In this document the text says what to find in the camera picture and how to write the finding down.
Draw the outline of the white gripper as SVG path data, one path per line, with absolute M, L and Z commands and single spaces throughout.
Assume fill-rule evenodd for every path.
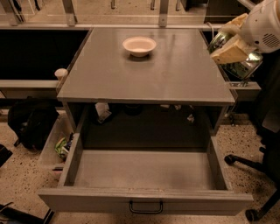
M 210 54 L 217 64 L 244 61 L 256 48 L 273 53 L 280 49 L 280 0 L 263 0 L 249 14 L 241 14 L 220 30 L 234 36 Z

